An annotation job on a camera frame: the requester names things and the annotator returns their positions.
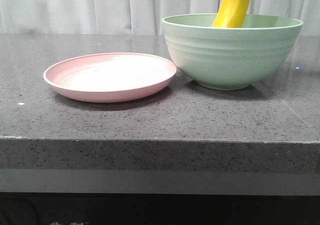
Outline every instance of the green bowl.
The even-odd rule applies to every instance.
[[[279,69],[303,22],[247,14],[241,28],[211,27],[213,14],[185,14],[162,20],[175,65],[201,86],[239,90]]]

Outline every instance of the gray countertop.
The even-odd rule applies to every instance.
[[[0,34],[0,168],[316,175],[319,36],[298,37],[275,74],[238,91],[179,71],[154,95],[102,104],[43,80],[54,63],[108,52],[170,59],[162,36]]]

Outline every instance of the pink plate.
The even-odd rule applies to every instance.
[[[177,71],[160,56],[113,52],[70,58],[50,66],[44,80],[67,98],[117,103],[144,98],[165,88]]]

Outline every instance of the white curtain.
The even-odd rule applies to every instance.
[[[0,33],[162,34],[161,19],[216,13],[221,0],[0,0]],[[301,19],[320,35],[320,0],[251,0],[248,13]]]

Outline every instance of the banana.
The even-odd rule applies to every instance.
[[[222,0],[212,27],[240,28],[245,20],[250,0]]]

